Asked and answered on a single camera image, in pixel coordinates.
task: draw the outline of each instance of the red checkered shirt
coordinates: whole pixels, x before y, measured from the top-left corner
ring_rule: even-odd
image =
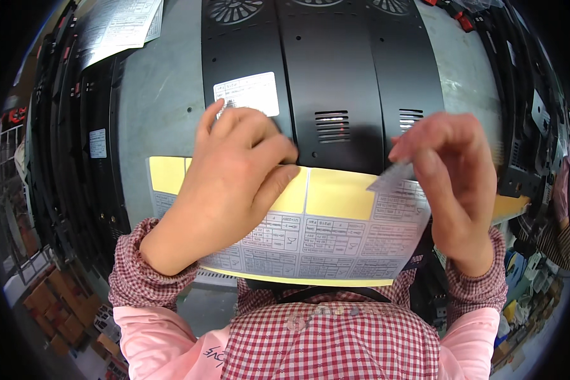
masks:
[[[175,311],[177,294],[194,280],[197,264],[165,277],[142,260],[141,240],[157,223],[146,219],[118,240],[109,278],[114,307]],[[451,262],[446,265],[448,326],[465,313],[486,307],[500,312],[504,306],[504,241],[494,228],[489,235],[495,256],[485,275],[469,278]],[[391,286],[373,288],[391,303],[342,290],[303,303],[277,304],[271,291],[251,290],[239,279],[222,378],[436,378],[439,338],[409,309],[415,272],[406,270]]]

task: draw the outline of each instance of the circular fan grille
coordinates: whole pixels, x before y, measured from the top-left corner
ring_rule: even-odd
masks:
[[[410,13],[409,0],[368,0],[373,6],[395,16],[405,16]]]
[[[309,7],[328,7],[338,4],[342,0],[294,0],[298,4],[308,5]]]
[[[264,5],[263,0],[214,0],[209,3],[209,18],[218,24],[236,24],[251,18]]]

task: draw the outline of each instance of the checkered sleeve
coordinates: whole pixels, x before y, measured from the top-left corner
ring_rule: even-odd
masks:
[[[158,222],[156,218],[144,219],[133,232],[118,239],[114,268],[108,278],[108,299],[114,307],[165,307],[175,311],[177,294],[196,277],[197,263],[173,277],[167,277],[153,270],[142,259],[139,251],[142,239]]]
[[[448,259],[446,275],[449,285],[450,303],[447,307],[448,327],[463,314],[481,308],[495,308],[501,312],[507,299],[507,284],[504,281],[504,238],[495,227],[489,231],[494,261],[481,277],[462,274]]]

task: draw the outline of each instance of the black metal enclosure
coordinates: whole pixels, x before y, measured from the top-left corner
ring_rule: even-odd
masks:
[[[118,237],[129,233],[118,160],[117,106],[123,52],[80,72],[76,4],[46,35],[30,102],[27,182],[42,245],[107,279]],[[102,146],[95,156],[91,137]]]
[[[433,49],[410,0],[205,0],[205,104],[213,86],[274,72],[273,117],[308,167],[379,174],[390,138],[444,109]]]

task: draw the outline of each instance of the left hand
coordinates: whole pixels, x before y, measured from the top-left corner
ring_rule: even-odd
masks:
[[[412,161],[433,214],[435,246],[469,277],[492,266],[488,230],[496,198],[490,146],[471,114],[432,114],[401,137],[388,158]]]
[[[142,258],[174,276],[198,259],[244,238],[300,172],[298,151],[274,122],[223,100],[200,118],[194,157],[175,203],[140,245]]]

